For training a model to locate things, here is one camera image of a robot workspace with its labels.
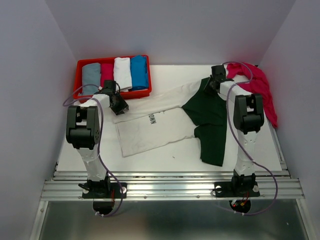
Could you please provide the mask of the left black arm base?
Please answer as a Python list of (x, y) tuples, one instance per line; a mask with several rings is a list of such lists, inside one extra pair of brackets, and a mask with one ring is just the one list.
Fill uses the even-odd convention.
[(117, 182), (112, 182), (108, 187), (89, 187), (88, 183), (79, 183), (83, 199), (121, 199), (127, 197), (127, 183), (121, 182), (122, 191)]

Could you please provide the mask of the cream and green t-shirt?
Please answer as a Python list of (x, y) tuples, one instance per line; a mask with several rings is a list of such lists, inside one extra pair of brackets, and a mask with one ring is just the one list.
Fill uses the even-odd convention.
[(208, 81), (204, 78), (129, 100), (128, 112), (113, 119), (123, 157), (197, 138), (201, 161), (221, 167), (227, 138), (226, 101), (216, 91), (205, 92)]

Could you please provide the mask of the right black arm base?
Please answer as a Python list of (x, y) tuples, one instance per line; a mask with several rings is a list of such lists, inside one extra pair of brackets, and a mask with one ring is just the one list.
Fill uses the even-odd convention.
[(259, 197), (260, 190), (256, 182), (256, 175), (248, 176), (235, 174), (230, 181), (216, 181), (213, 183), (213, 196), (217, 198)]

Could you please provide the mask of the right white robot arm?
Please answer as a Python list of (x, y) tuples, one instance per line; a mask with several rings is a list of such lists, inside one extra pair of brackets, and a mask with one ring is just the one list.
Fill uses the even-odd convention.
[(233, 194), (242, 195), (248, 190), (248, 183), (244, 179), (251, 180), (255, 175), (255, 144), (265, 122), (263, 97), (259, 93), (244, 90), (233, 79), (227, 78), (223, 64), (211, 67), (204, 92), (225, 97), (228, 125), (238, 144), (233, 174), (235, 180), (230, 182), (230, 189)]

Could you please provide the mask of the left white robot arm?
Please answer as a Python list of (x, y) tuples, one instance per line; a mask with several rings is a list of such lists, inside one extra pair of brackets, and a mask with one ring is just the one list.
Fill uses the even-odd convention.
[(105, 80), (92, 97), (81, 97), (85, 102), (75, 105), (68, 97), (63, 106), (67, 107), (66, 141), (80, 154), (87, 171), (87, 184), (94, 185), (94, 191), (100, 197), (111, 193), (111, 184), (107, 182), (109, 170), (100, 154), (101, 137), (104, 123), (103, 107), (109, 108), (114, 115), (122, 115), (129, 106), (120, 93), (120, 85), (114, 80)]

